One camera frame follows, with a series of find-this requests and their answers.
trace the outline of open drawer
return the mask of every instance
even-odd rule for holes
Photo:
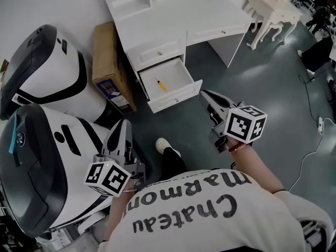
[[[202,80],[194,82],[181,59],[165,62],[140,73],[153,113],[198,95]],[[168,91],[158,84],[160,81]]]

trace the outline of power plug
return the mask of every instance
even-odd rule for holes
[[[323,120],[319,117],[319,124],[317,125],[317,130],[321,133],[323,128]]]

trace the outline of white cable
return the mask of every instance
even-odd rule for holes
[[[317,146],[317,148],[316,148],[316,150],[315,150],[314,152],[308,153],[306,156],[303,157],[303,159],[302,159],[302,161],[301,161],[301,165],[300,165],[300,173],[299,173],[299,176],[298,176],[298,178],[295,180],[295,182],[290,186],[290,188],[289,188],[289,192],[290,192],[291,189],[296,185],[296,183],[299,181],[299,179],[300,179],[300,177],[301,177],[302,167],[303,167],[303,162],[304,162],[304,160],[306,159],[306,157],[308,157],[308,156],[310,156],[310,155],[312,155],[312,154],[317,153],[317,151],[318,151],[318,149],[319,149],[319,147],[320,147],[320,145],[321,145],[321,143],[322,143],[322,140],[323,140],[323,135],[324,135],[324,121],[325,121],[325,120],[329,120],[334,126],[336,126],[336,124],[333,123],[333,121],[332,121],[331,119],[329,119],[329,118],[324,118],[324,120],[323,120],[323,124],[322,124],[322,133],[320,132],[320,135],[322,136],[322,137],[321,137],[321,140],[320,140],[320,142],[319,142],[319,144],[318,144],[318,146]]]

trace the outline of yellow screwdriver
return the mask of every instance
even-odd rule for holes
[[[160,85],[160,87],[164,90],[164,91],[168,91],[168,89],[166,88],[166,86],[164,84],[162,84],[157,78],[155,78],[157,80],[157,84]]]

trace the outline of black cable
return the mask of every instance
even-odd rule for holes
[[[317,123],[318,120],[315,119],[315,118],[313,117],[313,114],[311,113],[311,106],[310,106],[309,93],[308,93],[308,89],[307,89],[307,83],[309,83],[310,81],[305,82],[305,80],[304,80],[304,78],[303,78],[302,75],[299,75],[299,80],[300,80],[300,82],[301,82],[302,84],[304,84],[304,87],[306,88],[306,93],[307,93],[307,97],[308,97],[308,105],[309,105],[310,116],[311,116],[311,118]]]

